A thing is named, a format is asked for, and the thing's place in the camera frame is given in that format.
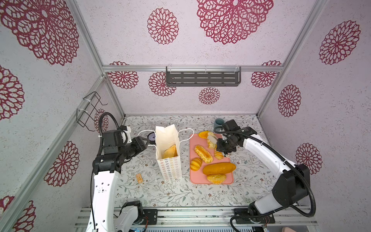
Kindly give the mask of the printed white paper bag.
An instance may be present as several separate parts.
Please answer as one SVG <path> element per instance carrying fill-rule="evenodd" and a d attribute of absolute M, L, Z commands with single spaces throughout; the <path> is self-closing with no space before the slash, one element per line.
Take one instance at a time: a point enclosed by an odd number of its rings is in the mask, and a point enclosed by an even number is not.
<path fill-rule="evenodd" d="M 190 136 L 187 139 L 180 140 L 179 133 L 187 130 L 191 130 L 192 133 Z M 169 181 L 182 178 L 181 143 L 190 140 L 194 136 L 195 131 L 192 128 L 178 131 L 173 124 L 168 127 L 156 126 L 155 130 L 140 131 L 138 136 L 145 131 L 150 131 L 155 134 L 156 144 L 151 146 L 156 148 L 156 161 L 163 179 Z M 172 147 L 175 148 L 176 156 L 166 157 L 166 151 L 171 150 Z"/>

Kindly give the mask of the triangular toast bread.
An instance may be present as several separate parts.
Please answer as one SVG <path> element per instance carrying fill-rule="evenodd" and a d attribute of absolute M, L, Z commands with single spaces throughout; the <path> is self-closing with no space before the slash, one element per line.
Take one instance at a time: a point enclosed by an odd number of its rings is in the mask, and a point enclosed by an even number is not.
<path fill-rule="evenodd" d="M 177 156 L 178 156 L 178 153 L 177 153 L 176 145 L 172 145 L 167 150 L 165 150 L 165 152 L 162 155 L 162 158 L 168 159 L 168 158 L 174 158 Z"/>

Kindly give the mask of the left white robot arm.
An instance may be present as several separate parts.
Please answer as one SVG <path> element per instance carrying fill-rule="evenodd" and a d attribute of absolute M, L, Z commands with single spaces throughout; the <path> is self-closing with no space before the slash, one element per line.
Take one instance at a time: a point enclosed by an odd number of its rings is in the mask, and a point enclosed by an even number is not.
<path fill-rule="evenodd" d="M 88 232 L 130 232 L 133 224 L 145 218 L 140 201 L 125 203 L 118 218 L 114 218 L 114 192 L 121 167 L 148 146 L 145 138 L 131 138 L 130 132 L 130 127 L 120 126 L 100 135 L 98 154 L 92 164 L 94 191 L 90 194 Z"/>

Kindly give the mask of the cream white iced bread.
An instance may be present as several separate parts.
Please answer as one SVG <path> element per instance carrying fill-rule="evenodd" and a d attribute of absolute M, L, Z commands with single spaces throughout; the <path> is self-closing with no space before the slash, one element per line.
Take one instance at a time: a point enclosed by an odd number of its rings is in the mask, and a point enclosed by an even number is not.
<path fill-rule="evenodd" d="M 212 132 L 209 132 L 208 135 L 207 135 L 208 148 L 216 149 L 217 148 L 217 140 L 218 140 L 218 138 Z"/>

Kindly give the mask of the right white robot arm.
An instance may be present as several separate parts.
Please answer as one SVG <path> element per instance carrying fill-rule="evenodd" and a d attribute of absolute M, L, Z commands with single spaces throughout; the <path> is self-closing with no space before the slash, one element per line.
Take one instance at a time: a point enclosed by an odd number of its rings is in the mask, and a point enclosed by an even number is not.
<path fill-rule="evenodd" d="M 269 216 L 286 208 L 311 218 L 316 213 L 316 201 L 310 187 L 310 170 L 305 164 L 296 164 L 263 141 L 251 127 L 240 127 L 234 120 L 214 128 L 214 133 L 225 135 L 218 139 L 217 150 L 229 155 L 244 148 L 254 154 L 275 175 L 276 183 L 267 195 L 247 208 L 251 219 Z"/>

